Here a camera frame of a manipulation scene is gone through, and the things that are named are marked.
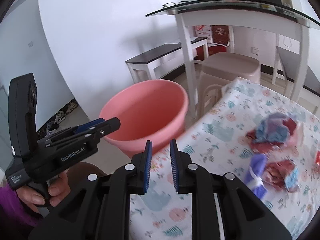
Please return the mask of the left hand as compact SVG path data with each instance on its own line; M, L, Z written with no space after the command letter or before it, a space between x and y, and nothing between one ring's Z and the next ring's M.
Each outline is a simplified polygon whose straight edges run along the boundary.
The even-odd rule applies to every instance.
M71 189L68 185L67 171L63 171L59 174L59 177L48 187L48 192L51 196L49 202L52 207L56 207L69 193ZM44 197L29 188L23 186L16 191L19 199L36 213L40 213L37 206L44 205Z

